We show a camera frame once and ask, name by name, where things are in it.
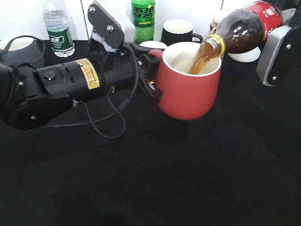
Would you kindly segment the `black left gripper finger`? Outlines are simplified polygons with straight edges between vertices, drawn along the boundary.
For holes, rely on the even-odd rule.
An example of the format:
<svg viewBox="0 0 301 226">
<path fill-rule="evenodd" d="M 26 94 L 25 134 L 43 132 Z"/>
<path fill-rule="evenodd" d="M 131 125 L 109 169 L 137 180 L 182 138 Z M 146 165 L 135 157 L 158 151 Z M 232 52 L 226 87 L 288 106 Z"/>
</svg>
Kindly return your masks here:
<svg viewBox="0 0 301 226">
<path fill-rule="evenodd" d="M 151 82 L 148 80 L 146 73 L 141 72 L 141 90 L 142 95 L 144 96 L 144 99 L 149 104 L 157 104 L 163 93 L 160 89 L 156 89 Z"/>
</svg>

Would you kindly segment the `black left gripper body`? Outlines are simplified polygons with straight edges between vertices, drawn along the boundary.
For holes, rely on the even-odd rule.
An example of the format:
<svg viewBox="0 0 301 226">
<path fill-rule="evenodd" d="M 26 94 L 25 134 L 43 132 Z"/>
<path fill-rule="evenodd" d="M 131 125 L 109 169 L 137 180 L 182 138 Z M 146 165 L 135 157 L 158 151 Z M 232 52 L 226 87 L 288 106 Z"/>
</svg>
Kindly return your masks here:
<svg viewBox="0 0 301 226">
<path fill-rule="evenodd" d="M 134 76 L 138 77 L 135 94 L 144 99 L 141 90 L 141 72 L 146 73 L 150 82 L 154 80 L 158 72 L 160 59 L 150 54 L 150 51 L 154 50 L 154 48 L 143 47 L 135 43 L 126 43 L 123 45 L 123 49 L 134 57 L 131 64 L 134 67 Z"/>
</svg>

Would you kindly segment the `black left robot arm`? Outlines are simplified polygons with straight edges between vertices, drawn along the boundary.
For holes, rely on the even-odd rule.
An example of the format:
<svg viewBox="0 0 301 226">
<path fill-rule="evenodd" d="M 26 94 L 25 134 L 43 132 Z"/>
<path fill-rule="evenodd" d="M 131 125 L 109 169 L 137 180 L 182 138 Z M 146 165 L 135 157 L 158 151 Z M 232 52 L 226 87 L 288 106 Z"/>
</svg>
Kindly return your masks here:
<svg viewBox="0 0 301 226">
<path fill-rule="evenodd" d="M 162 92 L 151 86 L 160 60 L 150 49 L 127 44 L 115 53 L 103 48 L 85 58 L 36 69 L 30 63 L 1 63 L 0 117 L 16 129 L 36 129 L 109 92 L 130 89 L 150 102 Z"/>
</svg>

